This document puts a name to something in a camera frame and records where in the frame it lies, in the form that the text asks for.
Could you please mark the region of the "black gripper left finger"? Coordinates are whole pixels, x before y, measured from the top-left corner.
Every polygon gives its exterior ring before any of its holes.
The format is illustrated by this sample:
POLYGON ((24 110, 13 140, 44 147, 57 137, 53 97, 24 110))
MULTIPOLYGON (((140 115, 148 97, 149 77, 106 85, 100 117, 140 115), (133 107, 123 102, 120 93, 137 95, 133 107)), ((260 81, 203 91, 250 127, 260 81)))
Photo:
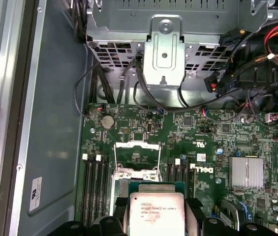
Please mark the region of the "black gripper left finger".
POLYGON ((60 226, 61 236, 126 236, 124 229, 128 198, 118 197, 112 216, 97 218, 90 227, 82 222, 68 221, 60 226))

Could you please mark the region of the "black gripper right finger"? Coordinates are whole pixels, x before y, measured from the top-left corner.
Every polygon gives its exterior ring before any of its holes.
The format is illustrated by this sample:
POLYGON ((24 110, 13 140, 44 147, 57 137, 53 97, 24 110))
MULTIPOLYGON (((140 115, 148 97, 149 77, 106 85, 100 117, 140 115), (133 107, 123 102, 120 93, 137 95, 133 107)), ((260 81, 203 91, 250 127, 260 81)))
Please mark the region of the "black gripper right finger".
POLYGON ((265 227, 249 219, 245 207, 222 200, 217 217, 206 217, 197 198, 185 199, 185 231, 188 236, 278 236, 278 224, 265 227))

